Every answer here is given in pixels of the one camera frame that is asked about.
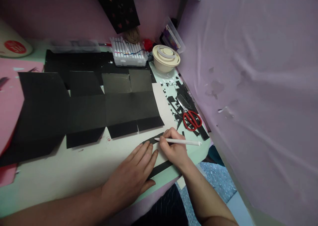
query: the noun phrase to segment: hand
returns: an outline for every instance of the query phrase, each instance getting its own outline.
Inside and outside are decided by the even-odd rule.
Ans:
[[[111,205],[113,214],[131,205],[156,184],[153,180],[147,180],[158,157],[158,150],[152,153],[152,149],[149,141],[138,145],[102,187],[102,195]]]
[[[181,169],[187,164],[188,160],[190,160],[186,152],[186,145],[177,143],[169,145],[166,138],[182,140],[185,140],[186,138],[178,133],[173,127],[167,129],[163,135],[160,136],[160,147],[162,151],[165,153],[169,161],[171,161],[178,169]]]

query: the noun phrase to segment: scissors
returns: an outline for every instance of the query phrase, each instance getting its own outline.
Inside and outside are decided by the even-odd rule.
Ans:
[[[191,110],[188,110],[186,107],[185,107],[185,104],[187,104],[187,102],[185,101],[185,99],[181,96],[181,95],[178,95],[177,96],[177,100],[179,101],[179,104],[180,106],[183,108],[183,123],[185,125],[185,128],[189,131],[195,131],[196,129],[198,129],[199,127],[202,126],[202,120],[200,118],[200,116],[191,111]],[[199,124],[197,123],[195,117],[196,116],[199,120]],[[187,125],[186,125],[186,120],[193,126],[193,129],[189,128]]]

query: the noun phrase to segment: cable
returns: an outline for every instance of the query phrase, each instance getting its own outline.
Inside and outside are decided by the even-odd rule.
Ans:
[[[129,55],[137,54],[137,53],[139,53],[139,52],[141,52],[141,51],[146,51],[146,50],[145,50],[145,49],[142,49],[142,50],[140,50],[140,51],[138,51],[138,52],[136,52],[136,53],[124,54],[124,55],[125,55],[125,56],[126,56],[126,55],[129,56]]]

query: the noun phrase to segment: light green desk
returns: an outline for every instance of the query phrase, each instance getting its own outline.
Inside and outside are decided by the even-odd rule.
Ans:
[[[34,52],[30,56],[20,59],[44,63],[47,49],[46,44],[41,41],[28,41],[34,47]],[[102,47],[101,49],[102,51],[109,50],[108,47]],[[150,67],[158,82],[156,85],[157,92],[158,85],[162,83],[163,86],[161,87],[159,85],[159,88],[162,88],[162,90],[165,89],[166,94],[164,95],[176,97],[177,92],[175,86],[169,86],[168,88],[166,83],[170,82],[171,84],[175,84],[176,80],[182,82],[180,79],[176,79],[178,76],[177,71],[174,70],[168,74],[162,74],[157,72],[152,63],[150,63]],[[168,106],[168,102],[164,95],[162,96],[163,98],[160,99],[160,102],[158,102],[156,97],[160,114],[164,113],[161,117],[165,124],[168,121],[171,123],[171,126],[172,124],[175,124],[176,126],[176,123],[174,122],[175,119],[170,109],[162,112],[163,107],[161,107],[161,105],[164,106],[164,108],[171,108],[171,106]],[[139,134],[123,136],[116,140],[118,147],[114,147],[108,143],[104,143],[104,145],[98,143],[91,144],[91,146],[66,149],[63,145],[66,141],[66,138],[64,138],[61,146],[54,150],[49,157],[25,161],[19,164],[18,169],[20,170],[20,173],[16,175],[14,183],[0,188],[0,217],[38,203],[71,196],[97,187],[107,180],[108,175],[136,145],[164,130],[165,129],[161,128],[143,131]],[[210,147],[210,139],[203,141],[201,136],[196,137],[192,132],[186,130],[183,124],[180,125],[178,131],[180,133],[184,131],[185,137],[189,140],[203,142],[200,147],[187,145],[188,155],[192,161],[195,164],[201,162],[207,155]],[[100,158],[101,153],[107,153],[107,156],[109,157],[103,160]],[[179,174],[180,173],[174,166],[160,172],[153,177],[156,185],[142,194],[137,201],[145,198],[168,182],[177,178]]]

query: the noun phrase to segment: plastic box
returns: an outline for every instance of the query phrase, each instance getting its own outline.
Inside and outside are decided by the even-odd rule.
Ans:
[[[166,46],[174,49],[178,54],[181,54],[186,50],[186,46],[169,17],[166,17],[165,19],[162,33],[162,40]]]
[[[53,53],[92,53],[100,52],[96,40],[48,40]]]
[[[111,43],[112,43],[112,47],[111,50],[113,52],[113,57],[114,57],[114,61],[115,61],[115,65],[116,66],[131,66],[131,67],[145,67],[146,63],[147,63],[147,55],[144,51],[144,45],[142,43],[140,43],[140,51],[139,51],[139,47],[138,45],[137,50],[134,49],[134,46],[132,46],[131,48],[134,49],[135,51],[133,53],[138,52],[137,54],[133,55],[133,54],[129,54],[128,52],[126,52],[125,46],[122,44],[122,41],[120,38],[114,38],[114,37],[110,37],[109,38]],[[132,45],[131,43],[128,43],[127,41],[126,45],[129,48],[130,53],[132,53],[130,46]],[[117,45],[119,47],[119,44],[122,44],[122,46],[119,48],[119,50],[117,50]]]

